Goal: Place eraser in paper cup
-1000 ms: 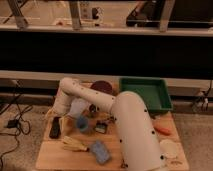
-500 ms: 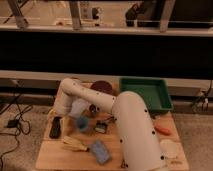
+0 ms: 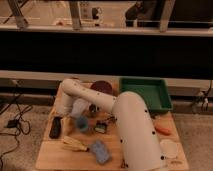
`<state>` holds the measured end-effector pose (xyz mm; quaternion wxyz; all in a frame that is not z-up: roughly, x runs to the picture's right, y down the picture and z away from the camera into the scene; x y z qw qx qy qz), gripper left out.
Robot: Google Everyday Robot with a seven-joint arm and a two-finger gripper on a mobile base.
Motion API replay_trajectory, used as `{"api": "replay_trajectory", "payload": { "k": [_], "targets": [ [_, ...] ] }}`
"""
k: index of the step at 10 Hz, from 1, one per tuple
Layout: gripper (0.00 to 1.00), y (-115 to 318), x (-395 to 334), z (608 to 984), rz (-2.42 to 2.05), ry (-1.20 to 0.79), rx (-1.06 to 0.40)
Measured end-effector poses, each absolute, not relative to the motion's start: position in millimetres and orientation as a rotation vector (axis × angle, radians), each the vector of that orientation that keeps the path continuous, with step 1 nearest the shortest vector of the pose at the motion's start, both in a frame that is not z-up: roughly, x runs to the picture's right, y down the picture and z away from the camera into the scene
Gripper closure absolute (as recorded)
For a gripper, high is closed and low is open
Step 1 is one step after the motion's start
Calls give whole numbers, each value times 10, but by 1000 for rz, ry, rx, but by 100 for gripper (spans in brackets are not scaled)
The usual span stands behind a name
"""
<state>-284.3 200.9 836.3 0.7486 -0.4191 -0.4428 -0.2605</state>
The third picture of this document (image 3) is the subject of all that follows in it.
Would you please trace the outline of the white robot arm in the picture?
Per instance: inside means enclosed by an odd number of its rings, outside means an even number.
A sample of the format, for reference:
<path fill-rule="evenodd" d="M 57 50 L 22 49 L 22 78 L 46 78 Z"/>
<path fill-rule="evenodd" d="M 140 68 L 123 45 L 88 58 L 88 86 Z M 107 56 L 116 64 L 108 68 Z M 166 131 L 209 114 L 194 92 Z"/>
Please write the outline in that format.
<path fill-rule="evenodd" d="M 60 89 L 58 114 L 69 114 L 74 98 L 80 97 L 115 116 L 127 171 L 169 171 L 149 110 L 140 95 L 126 91 L 113 96 L 84 87 L 74 79 L 64 79 Z"/>

